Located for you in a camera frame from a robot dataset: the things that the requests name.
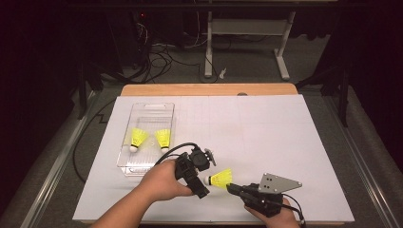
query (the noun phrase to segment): wire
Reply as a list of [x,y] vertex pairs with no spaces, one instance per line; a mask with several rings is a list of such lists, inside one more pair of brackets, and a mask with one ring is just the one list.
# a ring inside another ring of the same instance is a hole
[[185,48],[196,48],[196,47],[200,47],[203,46],[205,43],[207,42],[207,38],[204,39],[204,41],[194,45],[194,46],[186,46]]
[[224,38],[226,40],[228,40],[228,47],[212,47],[213,49],[217,49],[217,50],[229,50],[232,47],[232,40],[231,40],[231,35],[214,35],[215,37],[220,37],[220,38]]
[[233,39],[240,40],[240,41],[243,41],[243,42],[246,42],[246,43],[256,43],[256,42],[261,42],[261,41],[271,37],[269,35],[264,35],[264,36],[262,36],[261,38],[259,38],[257,40],[252,40],[252,39],[241,38],[242,36],[244,36],[244,35],[235,35],[235,36],[233,36]]
[[137,25],[139,25],[142,28],[142,30],[140,31],[140,34],[139,34],[140,38],[142,37],[143,30],[145,30],[145,37],[144,37],[144,45],[145,45],[145,44],[147,44],[147,41],[148,41],[148,30],[143,24],[137,23]]
[[[154,68],[160,68],[160,71],[156,75],[151,75],[150,74],[149,79],[147,79],[145,81],[146,83],[149,83],[150,81],[155,83],[154,79],[156,79],[156,78],[164,75],[165,73],[167,73],[171,69],[172,63],[177,63],[177,64],[181,64],[181,65],[184,65],[184,66],[190,66],[190,67],[197,67],[198,68],[198,77],[200,78],[200,74],[201,74],[201,64],[200,63],[187,64],[187,63],[184,63],[184,62],[180,62],[180,61],[176,60],[172,55],[170,55],[169,50],[168,50],[168,45],[164,45],[164,46],[163,45],[158,45],[158,47],[161,47],[163,49],[160,50],[160,51],[151,51],[150,54],[151,54],[151,56],[152,55],[157,56],[157,58],[154,58],[151,61],[151,63],[152,63],[151,66],[154,67]],[[163,60],[164,65],[156,66],[154,62],[157,61],[157,60]]]
[[291,197],[290,195],[287,195],[287,194],[284,194],[284,193],[282,195],[290,198],[291,200],[293,200],[297,204],[299,210],[297,208],[294,208],[294,207],[291,207],[291,206],[288,206],[288,205],[284,205],[284,204],[282,204],[282,206],[297,212],[298,216],[299,216],[299,221],[301,222],[300,227],[305,228],[306,227],[305,217],[302,215],[302,208],[299,205],[298,201],[296,199],[294,199],[293,197]]
[[182,147],[188,146],[188,145],[192,145],[195,148],[199,148],[199,146],[193,142],[186,142],[186,143],[182,143],[180,145],[177,145],[175,147],[173,147],[172,149],[168,150],[168,152],[166,152],[165,154],[163,154],[158,160],[157,162],[155,162],[155,165],[160,164],[161,162],[163,162],[163,160],[165,160],[166,158],[169,157],[169,154],[174,152],[177,149],[180,149]]
[[179,157],[180,155],[179,155],[179,154],[170,154],[170,155],[168,155],[168,156],[166,156],[166,157],[168,158],[168,157],[174,157],[174,156]]
[[194,48],[194,47],[198,46],[198,41],[199,41],[200,33],[201,33],[201,20],[200,20],[200,16],[199,16],[198,11],[196,11],[196,16],[198,18],[198,36],[196,37],[196,41],[195,41],[195,44],[193,44],[193,46],[188,46],[188,47],[185,47],[185,48]]
[[83,131],[80,133],[80,137],[77,140],[77,143],[75,143],[74,145],[74,149],[73,149],[73,154],[72,154],[72,161],[73,161],[73,166],[74,166],[74,172],[76,173],[77,177],[80,179],[81,182],[86,183],[86,180],[83,178],[83,176],[81,176],[80,172],[78,171],[77,168],[77,164],[75,161],[75,155],[76,155],[76,150],[77,150],[77,146],[80,143],[80,140],[83,138],[84,133],[86,132],[86,130],[88,129],[88,127],[90,126],[91,122],[96,118],[96,117],[101,117],[101,120],[98,122],[98,124],[107,124],[107,121],[104,121],[104,114],[101,114],[101,112],[110,104],[112,104],[113,102],[115,102],[116,99],[113,99],[112,101],[108,102],[107,104],[105,104],[99,111],[97,111],[97,113],[95,113],[95,115],[91,118],[91,120],[89,120],[88,124],[86,125],[86,127],[83,129]]

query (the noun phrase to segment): badminton shuttlecock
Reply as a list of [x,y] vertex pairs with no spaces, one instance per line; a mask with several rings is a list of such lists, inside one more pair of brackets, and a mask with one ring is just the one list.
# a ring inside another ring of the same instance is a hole
[[225,189],[226,185],[231,182],[232,182],[232,173],[230,168],[227,168],[216,175],[204,178],[204,184],[214,185]]
[[171,140],[171,130],[169,129],[158,130],[155,132],[155,137],[157,138],[157,141],[160,144],[161,151],[163,153],[168,152],[169,142]]
[[130,152],[136,152],[140,144],[142,144],[145,139],[147,139],[148,133],[141,130],[140,128],[133,128],[131,131],[131,145]]

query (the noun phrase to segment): metal bracket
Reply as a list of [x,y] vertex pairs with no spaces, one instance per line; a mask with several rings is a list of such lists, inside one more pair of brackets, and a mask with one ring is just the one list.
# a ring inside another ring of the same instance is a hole
[[261,178],[258,191],[260,193],[278,194],[299,187],[302,187],[301,182],[265,173]]

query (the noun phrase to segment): metal rail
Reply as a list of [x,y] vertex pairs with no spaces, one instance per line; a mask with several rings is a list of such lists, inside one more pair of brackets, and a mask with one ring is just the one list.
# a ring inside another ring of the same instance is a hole
[[68,4],[69,10],[83,11],[278,11],[278,10],[365,10],[372,5],[368,3],[338,2],[231,2],[231,3],[197,3],[197,4]]
[[382,189],[379,187],[376,179],[371,173],[370,168],[365,162],[364,158],[361,155],[361,151],[358,146],[355,144],[353,137],[347,127],[344,127],[340,119],[337,115],[336,104],[331,97],[324,97],[325,104],[330,109],[335,121],[337,122],[339,128],[341,129],[343,136],[351,149],[351,157],[355,168],[364,183],[368,195],[374,203],[376,211],[378,212],[380,218],[382,219],[383,224],[387,228],[400,228],[399,223],[397,222],[389,203],[386,201]]
[[66,165],[68,163],[68,159],[71,157],[71,151],[74,148],[75,143],[77,143],[77,140],[79,139],[82,130],[86,124],[87,114],[96,103],[98,97],[99,94],[96,94],[94,91],[89,94],[89,106],[84,117],[77,123],[65,147],[60,152],[59,156],[51,167],[41,190],[39,191],[35,201],[27,212],[21,228],[37,227],[42,215],[45,212],[45,209],[48,206],[48,202],[50,201],[53,192],[56,189],[57,184],[59,183],[60,178],[62,178],[63,172],[65,171]]

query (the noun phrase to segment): white tabletop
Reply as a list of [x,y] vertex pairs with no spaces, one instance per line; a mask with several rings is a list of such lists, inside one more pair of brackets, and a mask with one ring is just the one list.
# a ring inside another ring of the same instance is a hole
[[[126,177],[116,164],[135,103],[175,104],[174,145],[196,143],[214,153],[217,166],[200,172],[201,179],[228,167],[238,185],[259,183],[266,172],[279,175],[302,182],[286,193],[298,200],[308,222],[354,221],[301,95],[119,97],[74,220],[96,220],[141,180]],[[244,210],[240,198],[214,186],[208,189],[203,199],[154,203],[143,222],[259,222]]]

